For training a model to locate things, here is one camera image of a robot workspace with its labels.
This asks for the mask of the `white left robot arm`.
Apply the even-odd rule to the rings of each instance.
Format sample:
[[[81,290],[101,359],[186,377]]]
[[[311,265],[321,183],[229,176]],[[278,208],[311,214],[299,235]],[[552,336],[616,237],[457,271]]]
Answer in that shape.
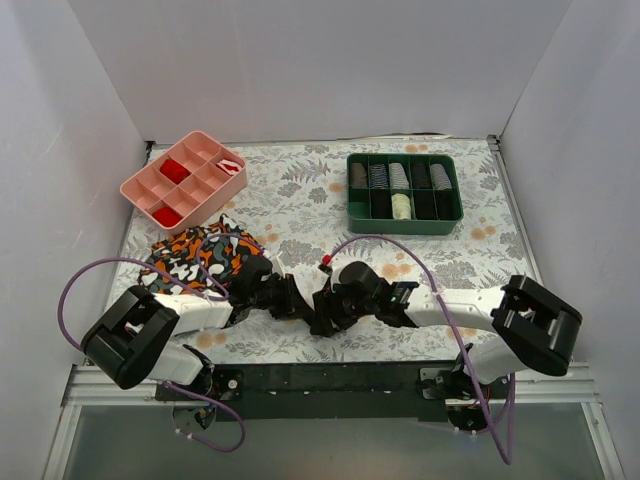
[[[145,379],[167,381],[200,400],[212,390],[215,366],[196,348],[179,344],[176,336],[234,325],[254,309],[275,319],[314,319],[294,277],[275,270],[265,257],[251,257],[225,288],[229,297],[216,301],[133,286],[85,334],[81,349],[123,390]]]

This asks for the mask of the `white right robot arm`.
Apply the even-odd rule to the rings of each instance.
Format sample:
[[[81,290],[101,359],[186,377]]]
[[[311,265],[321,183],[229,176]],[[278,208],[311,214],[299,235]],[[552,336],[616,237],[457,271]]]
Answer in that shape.
[[[491,333],[468,348],[469,361],[452,373],[454,389],[475,397],[489,383],[531,369],[562,377],[573,356],[582,316],[577,309],[524,275],[503,287],[446,289],[435,293],[416,282],[389,283],[361,261],[332,268],[322,263],[327,280],[314,295],[318,332],[349,329],[374,316],[394,328],[447,326]]]

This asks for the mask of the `black underwear beige waistband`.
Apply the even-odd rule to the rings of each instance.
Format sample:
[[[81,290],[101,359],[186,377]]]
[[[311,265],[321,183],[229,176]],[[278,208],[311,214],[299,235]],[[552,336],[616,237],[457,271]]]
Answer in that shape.
[[[333,292],[314,293],[313,310],[310,326],[312,335],[329,338],[351,326],[341,298]]]

